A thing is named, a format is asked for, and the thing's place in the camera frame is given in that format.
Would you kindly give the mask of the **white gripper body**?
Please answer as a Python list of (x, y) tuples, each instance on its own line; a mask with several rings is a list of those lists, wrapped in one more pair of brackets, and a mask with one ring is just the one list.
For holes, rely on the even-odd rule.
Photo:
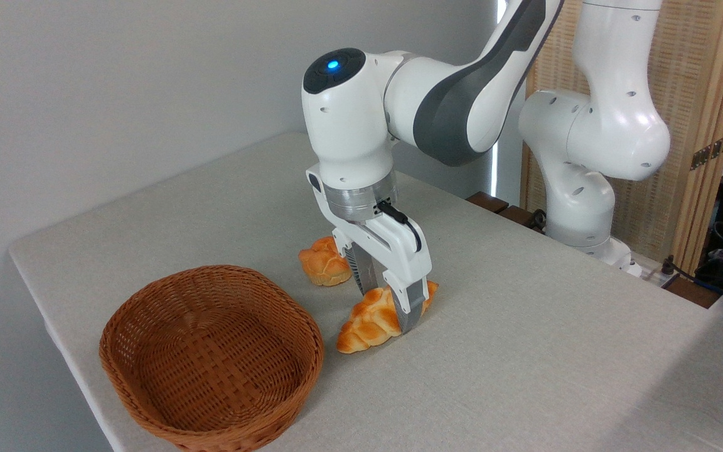
[(390, 202), (397, 195), (393, 172), (353, 191), (324, 185), (317, 168), (307, 170), (307, 180), (327, 221), (369, 252), (373, 263), (378, 261), (407, 284), (427, 277), (432, 264), (425, 235)]

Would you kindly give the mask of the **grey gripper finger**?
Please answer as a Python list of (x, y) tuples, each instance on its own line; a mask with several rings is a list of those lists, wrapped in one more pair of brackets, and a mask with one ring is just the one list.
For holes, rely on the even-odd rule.
[(362, 295), (378, 288), (378, 278), (374, 271), (373, 258), (369, 252), (362, 249), (339, 228), (333, 229), (333, 237), (340, 255), (349, 264), (353, 279)]
[(407, 284), (392, 270), (383, 272), (384, 280), (390, 286), (394, 298), (394, 309), (398, 315), (402, 334), (407, 334), (419, 322), (424, 303), (429, 298), (427, 278)]

